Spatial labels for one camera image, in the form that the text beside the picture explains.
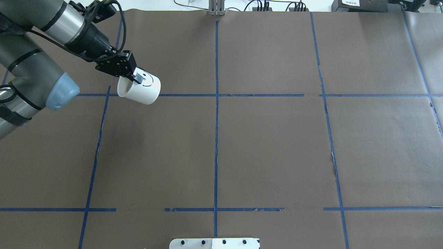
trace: white floor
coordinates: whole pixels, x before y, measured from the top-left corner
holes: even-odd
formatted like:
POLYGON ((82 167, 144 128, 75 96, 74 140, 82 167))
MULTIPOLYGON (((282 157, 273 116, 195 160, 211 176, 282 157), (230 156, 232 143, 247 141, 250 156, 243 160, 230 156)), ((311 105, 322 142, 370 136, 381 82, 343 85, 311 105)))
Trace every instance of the white floor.
MULTIPOLYGON (((83 5, 88 5, 92 0, 78 0, 83 5)), ((430 0, 427 0, 424 7, 420 8, 421 13, 439 13, 440 9, 436 6, 429 4, 430 0)), ((208 0, 176 0, 179 4, 192 5, 200 8, 208 8, 208 0)), ((225 7, 235 7, 240 10, 244 10, 249 0, 225 0, 225 7)), ((333 0, 303 0, 310 11, 331 11, 331 3, 333 0)), ((195 10, 194 8, 187 8, 176 5, 173 0, 121 0, 120 1, 124 10, 136 8, 140 10, 195 10)), ((251 11, 252 7, 256 6, 255 3, 249 5, 248 10, 251 11)), ((270 7, 273 11, 284 11, 288 6, 287 3, 271 2, 270 7)))

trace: white bracket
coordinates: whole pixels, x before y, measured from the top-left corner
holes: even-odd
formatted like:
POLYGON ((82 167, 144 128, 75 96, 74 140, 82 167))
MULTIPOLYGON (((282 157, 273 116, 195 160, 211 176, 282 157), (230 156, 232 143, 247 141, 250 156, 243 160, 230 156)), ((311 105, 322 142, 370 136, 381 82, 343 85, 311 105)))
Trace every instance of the white bracket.
POLYGON ((225 15, 225 0, 209 0, 210 16, 224 16, 225 15))
POLYGON ((173 239, 169 249, 260 249, 257 238, 173 239))

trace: light blue joint cap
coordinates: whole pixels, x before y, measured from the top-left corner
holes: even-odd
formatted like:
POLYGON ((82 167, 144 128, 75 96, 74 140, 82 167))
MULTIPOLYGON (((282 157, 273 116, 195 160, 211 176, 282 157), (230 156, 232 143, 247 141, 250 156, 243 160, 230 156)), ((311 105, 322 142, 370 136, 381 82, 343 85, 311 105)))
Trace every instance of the light blue joint cap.
POLYGON ((68 73, 64 73, 52 88, 46 101, 46 107, 56 111, 73 100, 79 93, 78 85, 69 77, 68 73))

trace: white plate with holes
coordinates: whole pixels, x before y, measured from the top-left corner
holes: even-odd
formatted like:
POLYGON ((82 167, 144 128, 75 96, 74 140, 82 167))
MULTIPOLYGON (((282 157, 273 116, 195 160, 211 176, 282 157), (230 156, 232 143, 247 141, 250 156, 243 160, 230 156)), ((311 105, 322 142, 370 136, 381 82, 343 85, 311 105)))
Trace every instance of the white plate with holes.
POLYGON ((258 238, 173 239, 169 249, 260 249, 258 238))

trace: vertical blue line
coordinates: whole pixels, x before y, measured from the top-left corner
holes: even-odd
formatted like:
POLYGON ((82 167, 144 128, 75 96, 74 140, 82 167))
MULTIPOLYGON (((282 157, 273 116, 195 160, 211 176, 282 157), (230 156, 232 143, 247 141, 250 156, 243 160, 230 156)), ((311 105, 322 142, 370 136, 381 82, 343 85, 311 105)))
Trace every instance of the vertical blue line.
POLYGON ((438 126, 438 128, 440 130, 440 136, 443 138, 443 129, 442 129, 442 126, 441 126, 441 123, 440 123, 439 116, 437 114, 437 110, 435 109, 434 101, 433 101, 433 99, 431 97, 431 92, 429 91, 429 87, 427 85, 426 78, 424 76, 423 67, 421 66, 420 60, 418 59, 417 50, 415 49, 414 42, 412 41, 411 31, 409 30, 408 19, 406 18, 405 11, 403 11, 403 19, 404 19, 404 23, 406 25, 406 33, 408 34, 409 42, 411 43, 411 47, 412 47, 412 50, 414 52, 414 56, 415 56, 415 59, 417 61, 418 68, 420 70, 421 78, 423 79, 423 83, 424 83, 424 87, 426 89, 426 93, 427 93, 427 95, 429 97, 429 101, 431 102, 431 105, 432 105, 432 111, 434 112, 435 121, 437 122, 437 126, 438 126))
POLYGON ((103 123, 105 122, 106 109, 108 108, 108 100, 109 100, 110 90, 111 90, 111 86, 109 86, 108 92, 106 94, 105 107, 103 108, 103 116, 101 117, 100 132, 98 134, 97 149, 95 151, 94 166, 92 167, 91 182, 89 183, 88 198, 86 199, 85 215, 83 216, 83 225, 82 225, 82 231, 80 233, 80 241, 78 243, 78 249, 82 249, 82 246, 83 246, 83 238, 85 236, 86 221, 88 220, 89 204, 91 203, 92 187, 94 186, 95 170, 97 168, 98 150, 100 149, 101 136, 103 134, 103 123))
POLYGON ((6 83, 6 79, 8 78, 8 73, 9 73, 9 71, 6 70, 6 73, 4 74, 4 77, 3 77, 3 81, 1 83, 2 86, 6 83))
POLYGON ((215 162, 214 162, 214 238, 217 238, 218 211, 218 21, 215 23, 215 162))
POLYGON ((123 22, 120 18, 120 25, 118 26, 118 34, 117 34, 117 42, 115 43, 115 47, 118 48, 118 43, 120 42, 120 35, 121 35, 121 26, 123 25, 123 22))
POLYGON ((311 15, 312 35, 314 37, 315 55, 317 57, 317 66, 319 68, 319 77, 320 77, 320 82, 321 82, 321 86, 322 86, 322 98, 323 98, 323 105, 325 108, 326 124, 328 127, 329 144, 331 147, 332 161, 334 163, 334 169, 335 169, 335 183, 337 185, 338 202, 340 204, 340 214, 342 217, 343 236, 345 239, 346 249, 349 249, 348 232, 346 229, 346 221, 345 221, 345 211, 343 209, 343 200, 342 200, 342 191, 340 189, 340 180, 338 179, 337 161, 335 159, 334 142, 332 140, 332 132, 331 132, 331 126, 330 126, 330 121, 329 121, 328 107, 327 107, 327 102, 326 102, 325 86, 323 83, 322 72, 320 70, 320 55, 319 55, 319 47, 317 46, 317 37, 315 35, 314 16, 312 15, 312 12, 310 12, 310 15, 311 15))

